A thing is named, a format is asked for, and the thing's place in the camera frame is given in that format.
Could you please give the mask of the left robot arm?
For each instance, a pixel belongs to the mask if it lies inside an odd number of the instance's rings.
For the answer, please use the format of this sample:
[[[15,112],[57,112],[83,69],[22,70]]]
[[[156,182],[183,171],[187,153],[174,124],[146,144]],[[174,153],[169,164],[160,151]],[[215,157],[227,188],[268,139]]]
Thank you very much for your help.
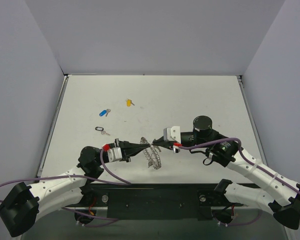
[[[53,177],[32,180],[18,180],[0,203],[0,218],[11,237],[27,232],[43,216],[68,205],[79,203],[89,205],[93,193],[87,190],[97,182],[104,172],[102,165],[116,161],[129,161],[131,157],[150,147],[149,143],[137,144],[116,140],[102,148],[84,147],[78,164],[66,172]]]

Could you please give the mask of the metal key organizer disc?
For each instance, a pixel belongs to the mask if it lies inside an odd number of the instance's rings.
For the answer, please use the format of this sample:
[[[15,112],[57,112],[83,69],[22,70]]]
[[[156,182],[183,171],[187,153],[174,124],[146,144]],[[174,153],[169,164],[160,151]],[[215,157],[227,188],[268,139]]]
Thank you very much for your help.
[[[158,170],[162,167],[159,152],[152,145],[150,147],[148,147],[147,149],[143,150],[142,153],[144,154],[144,156],[148,162],[150,160],[154,161],[154,165],[151,166],[153,169]]]

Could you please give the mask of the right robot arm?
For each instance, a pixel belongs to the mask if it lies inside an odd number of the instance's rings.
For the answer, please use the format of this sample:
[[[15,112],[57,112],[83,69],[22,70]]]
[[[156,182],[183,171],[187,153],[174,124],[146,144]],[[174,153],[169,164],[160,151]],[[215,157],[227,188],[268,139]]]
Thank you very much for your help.
[[[212,119],[200,115],[193,120],[193,130],[182,132],[179,126],[167,127],[163,136],[152,143],[173,150],[202,153],[211,163],[218,163],[258,186],[241,186],[223,179],[213,192],[214,201],[242,204],[271,214],[281,225],[297,230],[300,227],[300,183],[284,177],[250,155],[236,137],[226,137],[213,129]]]

